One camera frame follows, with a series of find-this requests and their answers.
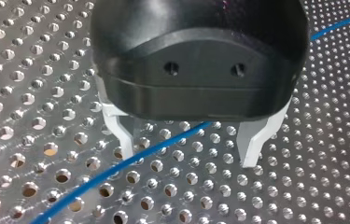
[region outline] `black plastic cover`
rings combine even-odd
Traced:
[[[233,121],[283,108],[309,40],[298,0],[100,0],[91,38],[121,110]]]

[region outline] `perforated metal sheet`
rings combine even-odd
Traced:
[[[0,223],[27,223],[115,164],[91,68],[93,1],[0,1]],[[349,1],[305,1],[311,33]],[[193,123],[138,120],[148,147]],[[240,168],[215,123],[93,189],[52,223],[350,223],[350,24],[311,43],[282,129]]]

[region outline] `perforated metal surface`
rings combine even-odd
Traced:
[[[312,33],[350,1],[305,1]],[[0,223],[27,223],[120,160],[88,38],[93,2],[0,1]],[[138,122],[144,147],[193,123]],[[350,24],[311,43],[282,129],[255,169],[215,123],[78,199],[52,223],[350,223]]]

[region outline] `screw hole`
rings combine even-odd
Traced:
[[[140,174],[138,174],[136,171],[130,171],[126,176],[126,179],[128,180],[129,183],[135,184],[139,182]]]
[[[99,169],[100,161],[97,158],[92,157],[92,158],[87,159],[85,166],[87,166],[88,169],[95,171],[95,170]]]
[[[113,194],[114,188],[113,186],[109,184],[104,184],[100,187],[99,193],[102,195],[102,197],[110,197]]]
[[[121,152],[121,148],[120,147],[117,147],[116,149],[114,149],[114,156],[117,159],[122,160],[122,152]]]
[[[231,74],[234,77],[244,77],[245,76],[245,65],[238,63],[231,68]]]
[[[37,193],[38,186],[35,183],[29,182],[23,186],[23,196],[29,198]]]
[[[161,161],[153,161],[151,163],[151,169],[154,171],[154,172],[161,172],[162,169],[163,169],[163,164]]]
[[[173,184],[165,186],[165,194],[169,197],[174,197],[177,194],[177,187]]]
[[[9,160],[10,160],[10,165],[14,168],[23,166],[26,161],[25,157],[20,153],[16,153]]]
[[[165,72],[168,75],[171,75],[171,76],[175,77],[175,76],[178,75],[179,66],[178,66],[177,63],[168,62],[168,63],[165,64],[163,69],[165,70]]]
[[[128,222],[128,215],[123,211],[118,211],[114,214],[113,221],[115,224],[126,224]]]
[[[140,202],[140,205],[144,210],[151,210],[154,207],[154,201],[150,197],[145,197]]]
[[[56,181],[59,183],[65,183],[69,180],[71,173],[66,170],[62,169],[56,173]]]
[[[76,198],[76,200],[73,203],[69,204],[69,209],[72,212],[78,212],[81,210],[83,204],[84,202],[81,199]]]

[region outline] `blue wire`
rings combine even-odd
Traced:
[[[337,22],[337,23],[335,23],[335,24],[333,24],[333,25],[327,27],[326,29],[323,29],[323,30],[317,32],[316,34],[312,35],[312,38],[311,38],[311,39],[312,39],[312,40],[316,40],[316,39],[318,39],[320,36],[325,35],[327,32],[332,31],[332,30],[335,30],[335,29],[338,29],[338,28],[340,28],[340,27],[342,27],[342,26],[345,26],[346,24],[349,24],[349,23],[350,23],[350,18],[347,19],[347,20],[344,20],[344,21],[339,21],[339,22]]]
[[[135,154],[134,156],[130,157],[128,160],[122,161],[119,164],[111,167],[110,169],[103,171],[102,173],[98,174],[95,178],[91,179],[87,183],[73,190],[73,192],[64,196],[61,200],[55,203],[49,210],[45,211],[42,215],[38,216],[34,221],[32,221],[32,223],[33,224],[45,223],[46,221],[49,220],[50,217],[54,217],[62,209],[64,209],[68,204],[72,203],[76,197],[79,197],[85,192],[87,192],[89,189],[96,187],[98,184],[102,183],[108,177],[112,176],[116,172],[126,169],[128,166],[132,165],[134,162],[137,162],[140,159],[143,159],[144,157],[154,154],[155,152],[157,152],[163,147],[169,147],[171,145],[174,145],[175,143],[180,141],[182,138],[191,137],[192,135],[196,134],[200,129],[207,128],[211,123],[212,122],[202,122],[197,126],[189,129],[186,132],[183,132],[173,138],[170,138],[169,140],[158,143],[154,147],[149,147],[148,149],[141,151]]]

